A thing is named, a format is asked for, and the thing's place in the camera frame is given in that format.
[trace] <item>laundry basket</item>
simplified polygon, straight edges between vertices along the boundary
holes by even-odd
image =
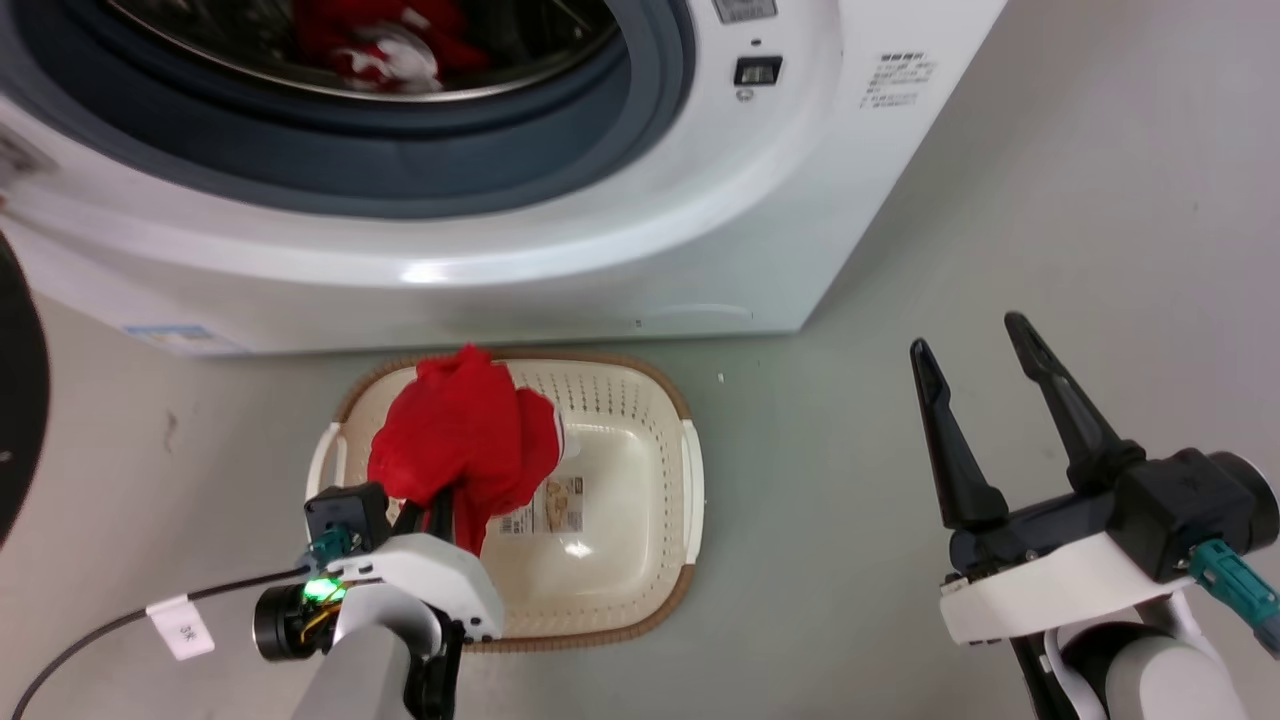
[[[516,386],[559,407],[580,451],[531,506],[490,520],[480,561],[502,596],[507,630],[468,650],[561,650],[649,632],[687,592],[701,543],[703,459],[689,406],[662,373],[631,357],[492,355]],[[374,434],[424,357],[388,363],[356,383],[316,447],[307,498],[366,482]],[[397,511],[392,503],[389,518]]]

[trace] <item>wire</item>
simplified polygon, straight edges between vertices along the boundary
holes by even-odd
[[[321,606],[328,605],[329,601],[333,600],[333,596],[338,594],[338,591],[344,589],[346,587],[347,587],[347,583],[338,583],[338,587],[333,588],[332,593],[324,596],[324,600],[320,601],[320,605]]]
[[[294,570],[285,570],[284,573],[271,573],[270,575],[261,575],[257,578],[250,578],[247,580],[238,580],[223,585],[214,585],[211,588],[205,588],[202,591],[188,593],[187,598],[192,601],[204,600],[206,597],[212,597],[215,594],[223,594],[238,589],[251,588],[253,585],[265,585],[268,583],[274,583],[276,580],[288,580],[289,578],[297,578],[298,575],[305,575],[308,570],[310,570],[308,568],[297,568]],[[59,653],[59,656],[55,657],[52,662],[46,665],[45,669],[41,670],[38,675],[36,675],[36,679],[32,680],[29,685],[27,685],[27,691],[22,693],[22,698],[18,701],[18,705],[13,710],[12,720],[22,720],[22,715],[27,711],[27,706],[31,705],[31,698],[36,697],[36,691],[38,691],[40,687],[45,684],[45,680],[47,680],[59,667],[61,667],[64,662],[70,660],[72,656],[84,650],[93,641],[101,638],[102,635],[119,630],[120,628],[136,623],[137,620],[141,620],[146,616],[147,616],[147,610],[145,607],[141,610],[134,610],[133,612],[129,612],[127,615],[120,615],[115,620],[111,620],[110,623],[102,625],[101,628],[88,633],[83,638],[72,643],[70,647]]]
[[[302,641],[302,642],[306,642],[307,633],[311,632],[311,628],[315,628],[316,625],[320,625],[321,623],[324,623],[329,618],[333,618],[340,610],[342,610],[342,602],[335,602],[335,603],[330,605],[329,607],[325,607],[324,610],[321,610],[319,615],[316,615],[315,618],[311,619],[310,623],[307,623],[306,625],[303,625],[302,632],[298,633],[298,639]]]

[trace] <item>teal connector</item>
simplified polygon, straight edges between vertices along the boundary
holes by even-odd
[[[358,537],[346,525],[329,528],[307,546],[298,564],[311,568],[312,577],[319,575],[334,560],[351,555],[356,548],[356,542],[358,542]]]
[[[1196,547],[1188,571],[1197,584],[1253,628],[1253,637],[1271,657],[1280,660],[1280,596],[1253,568],[1225,542],[1212,539]]]

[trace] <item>red cloth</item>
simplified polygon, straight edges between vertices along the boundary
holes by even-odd
[[[454,542],[480,555],[489,519],[527,505],[556,469],[559,438],[556,406],[468,345],[417,365],[374,436],[369,479],[421,507],[453,486]]]
[[[348,78],[390,86],[407,78],[388,68],[397,35],[426,44],[434,79],[489,68],[490,58],[463,40],[467,17],[453,0],[293,0],[298,46],[308,60]]]

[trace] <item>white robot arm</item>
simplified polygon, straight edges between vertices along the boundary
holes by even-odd
[[[924,434],[955,573],[941,611],[956,643],[1007,641],[1041,720],[1244,719],[1231,679],[1192,618],[1204,587],[1280,657],[1276,592],[1240,560],[1275,542],[1266,478],[1229,452],[1147,460],[1123,441],[1020,314],[1005,316],[1039,384],[1070,465],[1073,492],[1010,511],[987,484],[950,410],[929,346],[911,346]],[[1068,625],[1137,609],[1142,623]]]
[[[454,546],[452,501],[407,503],[387,525],[376,484],[330,488],[306,503],[311,583],[262,593],[253,641],[264,659],[326,655],[297,720],[449,720],[462,647],[503,634],[503,606],[480,560]]]

